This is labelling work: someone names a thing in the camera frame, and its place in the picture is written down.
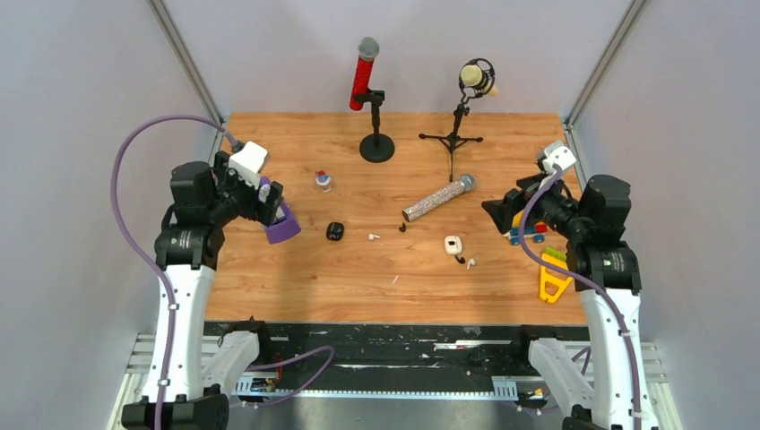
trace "round microphone stand base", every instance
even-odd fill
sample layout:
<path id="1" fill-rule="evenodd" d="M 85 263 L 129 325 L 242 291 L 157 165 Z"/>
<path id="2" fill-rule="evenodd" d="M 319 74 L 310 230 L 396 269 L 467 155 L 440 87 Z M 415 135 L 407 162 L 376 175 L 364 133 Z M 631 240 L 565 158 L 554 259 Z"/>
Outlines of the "round microphone stand base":
<path id="1" fill-rule="evenodd" d="M 387 161 L 393 156 L 394 152 L 396 152 L 396 147 L 393 144 L 393 140 L 381 133 L 370 134 L 362 139 L 358 146 L 358 153 L 361 155 L 361 158 L 370 163 Z"/>

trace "wooden table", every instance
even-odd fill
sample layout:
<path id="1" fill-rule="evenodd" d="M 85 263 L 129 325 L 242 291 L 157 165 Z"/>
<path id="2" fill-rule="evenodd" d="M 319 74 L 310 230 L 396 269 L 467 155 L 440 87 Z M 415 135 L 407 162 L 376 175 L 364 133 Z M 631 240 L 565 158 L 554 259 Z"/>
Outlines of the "wooden table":
<path id="1" fill-rule="evenodd" d="M 242 219 L 225 228 L 208 319 L 345 323 L 583 324 L 574 290 L 554 304 L 538 298 L 539 266 L 511 246 L 480 208 L 501 199 L 520 177 L 538 173 L 535 154 L 564 139 L 556 115 L 471 114 L 462 136 L 481 135 L 457 150 L 454 176 L 470 173 L 469 193 L 398 230 L 401 211 L 448 183 L 449 154 L 419 133 L 447 134 L 451 114 L 382 113 L 381 132 L 396 152 L 382 164 L 364 161 L 359 141 L 371 132 L 369 114 L 235 114 L 229 130 L 270 152 L 264 173 L 284 185 L 303 231 L 269 245 L 261 225 Z M 332 177 L 322 193 L 315 172 Z M 566 180 L 575 195 L 574 172 Z M 346 226 L 328 241 L 331 221 Z M 369 241 L 373 233 L 380 238 Z M 448 235 L 462 237 L 469 271 L 444 253 Z M 544 244 L 564 250 L 548 233 Z"/>

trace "microphone grille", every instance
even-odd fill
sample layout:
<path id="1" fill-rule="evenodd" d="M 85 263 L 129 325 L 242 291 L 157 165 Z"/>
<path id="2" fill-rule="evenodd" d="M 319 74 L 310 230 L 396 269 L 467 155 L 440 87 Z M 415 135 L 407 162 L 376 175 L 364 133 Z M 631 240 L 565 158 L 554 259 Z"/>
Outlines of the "microphone grille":
<path id="1" fill-rule="evenodd" d="M 377 40 L 363 38 L 361 43 L 358 44 L 358 56 L 360 56 L 362 60 L 372 61 L 377 54 L 380 54 L 380 44 L 377 43 Z"/>

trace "glittery microphone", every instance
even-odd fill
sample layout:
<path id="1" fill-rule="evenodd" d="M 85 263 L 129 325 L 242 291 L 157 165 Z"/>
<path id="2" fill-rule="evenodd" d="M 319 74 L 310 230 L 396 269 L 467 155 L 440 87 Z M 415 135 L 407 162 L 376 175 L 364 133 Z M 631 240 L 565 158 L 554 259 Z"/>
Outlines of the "glittery microphone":
<path id="1" fill-rule="evenodd" d="M 464 174 L 459 176 L 459 179 L 453 181 L 451 184 L 404 209 L 402 215 L 407 222 L 412 222 L 438 206 L 452 200 L 457 195 L 462 194 L 465 191 L 470 191 L 474 187 L 475 178 L 472 177 L 472 175 Z"/>

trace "white wall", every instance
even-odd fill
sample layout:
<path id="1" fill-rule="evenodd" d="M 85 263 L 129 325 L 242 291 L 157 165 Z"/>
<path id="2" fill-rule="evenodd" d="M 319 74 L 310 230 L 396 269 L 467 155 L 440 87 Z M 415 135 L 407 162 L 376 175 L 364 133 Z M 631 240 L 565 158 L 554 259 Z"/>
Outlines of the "white wall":
<path id="1" fill-rule="evenodd" d="M 757 428 L 760 4 L 650 2 L 577 127 L 632 184 L 626 237 L 688 429 Z"/>
<path id="2" fill-rule="evenodd" d="M 224 115 L 349 111 L 365 36 L 380 43 L 370 88 L 386 91 L 386 111 L 453 111 L 460 67 L 482 56 L 501 94 L 473 112 L 564 115 L 629 0 L 166 3 Z"/>
<path id="3" fill-rule="evenodd" d="M 203 110 L 145 2 L 0 5 L 2 428 L 104 428 L 157 282 L 110 212 L 117 147 L 143 120 Z M 165 125 L 126 154 L 121 202 L 152 249 L 171 168 L 212 132 Z"/>

